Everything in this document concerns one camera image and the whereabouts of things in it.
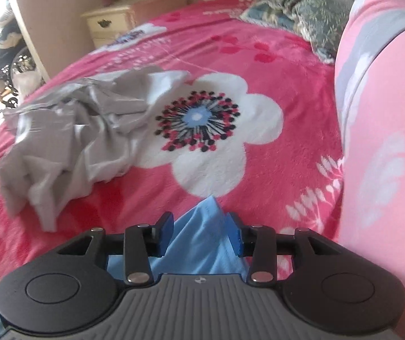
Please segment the light blue t-shirt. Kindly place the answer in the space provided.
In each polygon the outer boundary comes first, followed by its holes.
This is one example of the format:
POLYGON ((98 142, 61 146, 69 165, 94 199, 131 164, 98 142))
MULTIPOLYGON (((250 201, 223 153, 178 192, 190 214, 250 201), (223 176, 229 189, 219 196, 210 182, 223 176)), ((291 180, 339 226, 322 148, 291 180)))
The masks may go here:
POLYGON ((235 255, 225 232, 225 213, 208 197, 175 221, 166 254, 149 259, 152 274, 238 274, 245 278, 249 264, 235 255))

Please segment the cluttered clothes pile on bicycle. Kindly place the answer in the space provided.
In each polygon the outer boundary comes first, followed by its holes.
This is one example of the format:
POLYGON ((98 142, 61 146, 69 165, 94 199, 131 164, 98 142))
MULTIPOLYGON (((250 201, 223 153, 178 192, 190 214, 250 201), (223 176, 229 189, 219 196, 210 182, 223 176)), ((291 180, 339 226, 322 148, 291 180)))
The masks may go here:
POLYGON ((0 104, 15 108, 21 97, 44 83, 12 7, 7 5, 0 17, 0 104))

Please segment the pink floral bed blanket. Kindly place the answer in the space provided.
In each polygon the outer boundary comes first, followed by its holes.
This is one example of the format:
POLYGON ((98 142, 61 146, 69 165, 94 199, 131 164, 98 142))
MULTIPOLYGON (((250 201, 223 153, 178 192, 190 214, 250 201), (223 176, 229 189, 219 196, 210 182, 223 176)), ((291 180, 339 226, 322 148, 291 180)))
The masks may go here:
MULTIPOLYGON (((251 225, 337 236, 343 157, 334 68, 296 35, 238 20, 244 6, 245 0, 213 0, 155 18, 24 101, 113 71, 189 73, 153 111, 132 166, 69 201, 55 232, 41 229, 31 206, 9 216, 0 194, 0 279, 91 228, 121 233, 166 211, 177 220, 208 197, 251 225)), ((14 140, 4 119, 0 160, 14 140)))

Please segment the grey white crumpled garment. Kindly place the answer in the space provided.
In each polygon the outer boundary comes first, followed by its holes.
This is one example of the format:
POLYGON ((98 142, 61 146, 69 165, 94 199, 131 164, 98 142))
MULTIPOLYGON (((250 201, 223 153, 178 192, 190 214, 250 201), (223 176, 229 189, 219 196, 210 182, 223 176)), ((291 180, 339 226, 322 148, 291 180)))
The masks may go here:
POLYGON ((15 137, 0 160, 8 215, 31 206, 41 229, 55 232, 69 201, 126 173, 153 111, 188 77, 158 67, 113 71, 61 84, 5 111, 15 137))

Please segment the pink folded quilt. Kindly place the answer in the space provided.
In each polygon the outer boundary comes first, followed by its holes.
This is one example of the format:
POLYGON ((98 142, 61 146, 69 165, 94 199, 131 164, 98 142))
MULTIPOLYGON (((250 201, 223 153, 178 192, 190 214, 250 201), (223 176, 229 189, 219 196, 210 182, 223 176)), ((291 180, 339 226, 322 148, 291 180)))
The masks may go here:
MULTIPOLYGON (((354 0, 338 47, 340 244, 405 287, 405 0, 354 0)), ((405 339, 405 309, 397 327, 405 339)))

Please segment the cream wooden nightstand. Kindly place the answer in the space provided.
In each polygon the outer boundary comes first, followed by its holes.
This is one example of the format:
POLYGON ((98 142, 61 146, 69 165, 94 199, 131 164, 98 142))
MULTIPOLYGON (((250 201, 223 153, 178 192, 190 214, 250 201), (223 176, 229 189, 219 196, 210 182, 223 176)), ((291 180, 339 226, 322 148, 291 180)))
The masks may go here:
POLYGON ((159 15, 173 12, 188 4, 189 0, 119 0, 108 7, 85 12, 86 21, 95 48, 110 44, 159 15))

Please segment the teal patterned pillow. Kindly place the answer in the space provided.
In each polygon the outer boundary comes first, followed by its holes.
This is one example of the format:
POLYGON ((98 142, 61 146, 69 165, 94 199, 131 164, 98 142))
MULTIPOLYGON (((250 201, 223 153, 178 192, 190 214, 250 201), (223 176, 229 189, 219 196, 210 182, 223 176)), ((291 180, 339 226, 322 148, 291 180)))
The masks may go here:
POLYGON ((292 32, 311 45, 325 64, 333 65, 353 0, 255 0, 239 19, 292 32))

